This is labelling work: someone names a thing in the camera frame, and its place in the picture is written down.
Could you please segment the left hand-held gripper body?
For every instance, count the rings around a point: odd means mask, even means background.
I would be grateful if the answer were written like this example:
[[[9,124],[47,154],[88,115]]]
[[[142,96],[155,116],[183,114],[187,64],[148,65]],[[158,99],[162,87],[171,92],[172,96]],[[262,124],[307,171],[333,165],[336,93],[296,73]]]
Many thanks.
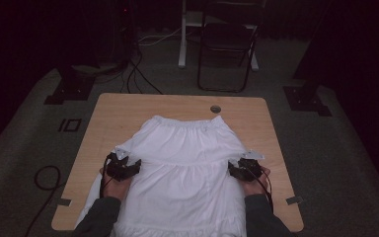
[[[119,150],[118,152],[111,152],[106,158],[106,173],[119,182],[129,178],[128,155],[127,151]]]

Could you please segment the black stand base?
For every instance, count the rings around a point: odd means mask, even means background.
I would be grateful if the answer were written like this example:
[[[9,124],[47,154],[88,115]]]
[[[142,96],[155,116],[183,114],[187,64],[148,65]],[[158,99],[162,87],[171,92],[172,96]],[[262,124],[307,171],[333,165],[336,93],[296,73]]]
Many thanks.
[[[292,111],[315,112],[320,117],[332,115],[329,108],[322,103],[316,93],[316,86],[303,85],[302,87],[284,86],[283,91]]]
[[[72,66],[57,67],[61,80],[52,95],[46,97],[46,105],[62,105],[65,101],[87,101],[94,86],[95,77],[84,75]]]

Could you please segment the black floor tape marking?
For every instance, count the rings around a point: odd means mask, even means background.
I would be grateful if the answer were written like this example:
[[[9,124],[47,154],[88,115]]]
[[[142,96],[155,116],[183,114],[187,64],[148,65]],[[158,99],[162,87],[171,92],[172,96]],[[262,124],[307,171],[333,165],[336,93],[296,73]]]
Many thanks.
[[[79,130],[82,120],[80,118],[64,118],[58,128],[59,132],[76,132]]]

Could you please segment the person's right hand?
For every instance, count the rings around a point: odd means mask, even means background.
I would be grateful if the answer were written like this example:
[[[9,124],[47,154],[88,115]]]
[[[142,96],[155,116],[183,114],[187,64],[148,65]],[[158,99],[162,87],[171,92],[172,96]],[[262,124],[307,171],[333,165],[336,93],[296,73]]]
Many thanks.
[[[268,181],[267,176],[270,174],[270,169],[263,167],[263,173],[257,181],[243,182],[240,181],[245,196],[264,195],[267,192]]]

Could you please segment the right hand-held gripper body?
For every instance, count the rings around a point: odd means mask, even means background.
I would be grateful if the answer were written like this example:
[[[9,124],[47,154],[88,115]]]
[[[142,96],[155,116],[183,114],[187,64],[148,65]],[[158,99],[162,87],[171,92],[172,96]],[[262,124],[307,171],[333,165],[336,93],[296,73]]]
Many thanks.
[[[239,168],[243,181],[251,182],[262,175],[263,169],[258,160],[263,158],[264,156],[256,151],[247,151],[242,154],[239,160]]]

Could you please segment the white skirt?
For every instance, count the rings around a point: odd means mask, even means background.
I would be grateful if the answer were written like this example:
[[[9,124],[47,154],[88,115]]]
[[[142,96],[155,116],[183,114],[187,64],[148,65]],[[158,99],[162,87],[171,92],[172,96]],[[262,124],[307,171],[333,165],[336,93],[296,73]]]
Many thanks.
[[[141,159],[109,237],[247,237],[244,194],[228,161],[245,151],[222,117],[179,121],[155,116],[111,152]],[[77,225],[99,197],[91,187]]]

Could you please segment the white metal stand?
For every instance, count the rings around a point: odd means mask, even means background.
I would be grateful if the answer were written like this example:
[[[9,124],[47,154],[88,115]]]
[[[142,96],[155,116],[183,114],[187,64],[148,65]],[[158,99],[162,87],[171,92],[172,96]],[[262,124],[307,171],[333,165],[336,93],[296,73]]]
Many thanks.
[[[185,69],[187,65],[187,27],[199,29],[201,27],[201,12],[195,7],[188,7],[188,2],[192,0],[182,0],[181,13],[181,42],[178,58],[178,67]]]

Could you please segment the dark equipment tower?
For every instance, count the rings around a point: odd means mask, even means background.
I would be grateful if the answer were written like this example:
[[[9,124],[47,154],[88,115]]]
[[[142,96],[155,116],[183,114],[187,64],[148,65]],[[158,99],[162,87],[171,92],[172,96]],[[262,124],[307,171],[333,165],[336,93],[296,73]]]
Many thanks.
[[[136,43],[132,0],[80,0],[80,9],[90,58],[73,67],[94,73],[126,67]]]

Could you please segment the person's left hand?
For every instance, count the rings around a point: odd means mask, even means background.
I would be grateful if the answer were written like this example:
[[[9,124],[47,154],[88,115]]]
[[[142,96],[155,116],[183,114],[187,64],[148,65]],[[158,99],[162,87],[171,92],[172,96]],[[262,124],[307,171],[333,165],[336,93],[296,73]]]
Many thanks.
[[[103,176],[103,183],[101,184],[102,197],[124,200],[127,196],[127,192],[131,185],[132,179],[129,178],[119,182],[116,179],[110,177],[103,168],[100,169],[100,173]]]

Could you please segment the black folding chair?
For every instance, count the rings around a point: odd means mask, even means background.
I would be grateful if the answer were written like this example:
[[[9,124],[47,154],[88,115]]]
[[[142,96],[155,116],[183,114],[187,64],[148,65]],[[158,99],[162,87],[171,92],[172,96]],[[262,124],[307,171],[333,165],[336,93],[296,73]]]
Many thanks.
[[[267,0],[207,0],[201,12],[200,44],[196,82],[204,91],[239,93],[249,79],[257,38],[264,23]],[[239,65],[248,57],[242,85],[238,89],[213,88],[201,82],[202,55],[205,49],[242,54]]]

